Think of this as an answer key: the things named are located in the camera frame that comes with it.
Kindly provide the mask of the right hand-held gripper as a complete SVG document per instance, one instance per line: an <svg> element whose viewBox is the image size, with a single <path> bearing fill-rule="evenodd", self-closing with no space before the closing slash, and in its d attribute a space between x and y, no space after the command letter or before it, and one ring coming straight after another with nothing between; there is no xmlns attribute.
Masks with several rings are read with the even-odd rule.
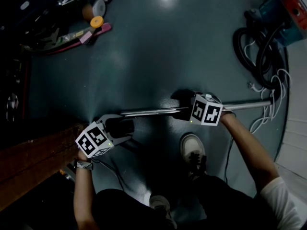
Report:
<svg viewBox="0 0 307 230"><path fill-rule="evenodd" d="M220 120L223 105L210 94L200 95L189 89L180 89L171 95L171 99L177 102L176 108L189 109L172 114L174 119L190 122L195 125L217 126Z"/></svg>

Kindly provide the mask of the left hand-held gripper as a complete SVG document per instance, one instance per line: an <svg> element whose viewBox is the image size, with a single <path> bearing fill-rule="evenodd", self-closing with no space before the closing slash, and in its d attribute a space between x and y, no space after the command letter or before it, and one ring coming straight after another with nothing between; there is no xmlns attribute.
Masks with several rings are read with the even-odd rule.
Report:
<svg viewBox="0 0 307 230"><path fill-rule="evenodd" d="M122 116L118 114L103 115L104 122L114 118L122 118ZM81 132L75 142L87 158L93 158L105 154L130 139L132 139L132 134L119 138L110 136L109 139L104 130L103 123L94 121Z"/></svg>

